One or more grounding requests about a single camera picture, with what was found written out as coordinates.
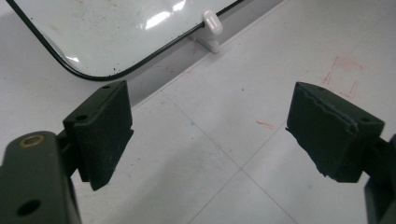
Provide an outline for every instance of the white work surface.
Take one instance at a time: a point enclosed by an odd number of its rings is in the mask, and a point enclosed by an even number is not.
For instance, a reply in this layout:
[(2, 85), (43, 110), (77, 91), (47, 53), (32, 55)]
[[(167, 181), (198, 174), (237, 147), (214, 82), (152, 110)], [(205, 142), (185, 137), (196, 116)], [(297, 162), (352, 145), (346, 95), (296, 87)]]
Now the white work surface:
[[(20, 135), (58, 133), (105, 85), (68, 74), (3, 4), (0, 159)], [(135, 133), (110, 183), (93, 192), (73, 176), (83, 222), (366, 223), (367, 175), (358, 184), (323, 177), (285, 122), (295, 82), (309, 82), (384, 120), (388, 141), (395, 22), (395, 0), (284, 1), (135, 104)], [(160, 77), (175, 65), (156, 66)], [(126, 79), (131, 96), (149, 85)]]

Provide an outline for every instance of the red marking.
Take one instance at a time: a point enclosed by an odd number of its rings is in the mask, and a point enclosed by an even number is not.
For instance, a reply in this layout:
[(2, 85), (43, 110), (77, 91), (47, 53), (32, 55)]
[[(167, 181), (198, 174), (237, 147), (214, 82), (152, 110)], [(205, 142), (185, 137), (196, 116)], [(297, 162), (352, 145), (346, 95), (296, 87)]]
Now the red marking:
[(358, 88), (358, 81), (354, 81), (352, 87), (350, 88), (349, 93), (339, 92), (341, 95), (344, 95), (347, 98), (355, 98), (356, 89)]
[[(363, 66), (356, 63), (355, 61), (353, 61), (353, 59), (350, 58), (341, 58), (339, 56), (334, 58), (334, 61), (332, 62), (332, 68), (330, 70), (330, 72), (327, 74), (327, 76), (325, 78), (323, 78), (323, 85), (327, 86), (329, 90), (334, 91), (334, 89), (339, 89), (337, 88), (337, 83), (333, 83), (331, 82), (332, 80), (332, 75), (335, 71), (335, 69), (337, 68), (341, 68), (344, 69), (346, 71), (350, 71), (353, 69), (358, 69), (358, 70), (363, 70)], [(358, 81), (354, 80), (353, 84), (350, 88), (349, 92), (346, 92), (345, 90), (341, 91), (339, 90), (339, 94), (344, 95), (345, 97), (348, 98), (354, 98), (356, 95), (356, 90), (358, 88)]]
[(274, 130), (274, 129), (275, 129), (274, 125), (272, 125), (272, 124), (265, 123), (265, 122), (261, 122), (261, 121), (259, 121), (259, 120), (256, 120), (256, 122), (257, 122), (258, 124), (260, 124), (260, 125), (265, 126), (265, 127), (268, 128), (268, 129), (271, 129), (271, 130)]
[(323, 80), (323, 84), (326, 86), (330, 85), (330, 80), (332, 80), (332, 71), (327, 74), (327, 76)]

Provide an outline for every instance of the screw hole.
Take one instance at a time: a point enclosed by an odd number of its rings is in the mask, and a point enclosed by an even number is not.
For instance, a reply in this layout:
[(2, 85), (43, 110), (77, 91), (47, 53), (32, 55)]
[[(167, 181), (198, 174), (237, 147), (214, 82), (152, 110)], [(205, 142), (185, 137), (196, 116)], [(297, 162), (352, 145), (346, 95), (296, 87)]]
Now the screw hole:
[(83, 121), (84, 119), (87, 119), (87, 118), (88, 118), (88, 116), (86, 116), (86, 115), (80, 115), (80, 116), (76, 117), (76, 120)]
[(44, 139), (44, 135), (41, 134), (31, 135), (20, 141), (20, 147), (35, 147), (37, 145), (40, 145), (40, 143), (43, 142)]
[(32, 200), (27, 203), (24, 203), (23, 205), (20, 206), (20, 208), (17, 211), (17, 215), (20, 217), (26, 217), (31, 215), (37, 208), (40, 206), (40, 201), (39, 200)]

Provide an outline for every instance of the white plastic clip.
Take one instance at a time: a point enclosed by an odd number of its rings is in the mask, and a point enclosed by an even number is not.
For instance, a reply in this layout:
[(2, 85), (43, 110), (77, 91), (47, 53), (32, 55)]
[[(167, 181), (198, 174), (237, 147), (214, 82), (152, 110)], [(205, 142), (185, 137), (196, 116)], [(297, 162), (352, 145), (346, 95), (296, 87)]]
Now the white plastic clip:
[(219, 17), (212, 10), (205, 11), (203, 17), (205, 28), (195, 32), (192, 38), (213, 53), (219, 53), (217, 37), (222, 33), (223, 26)]

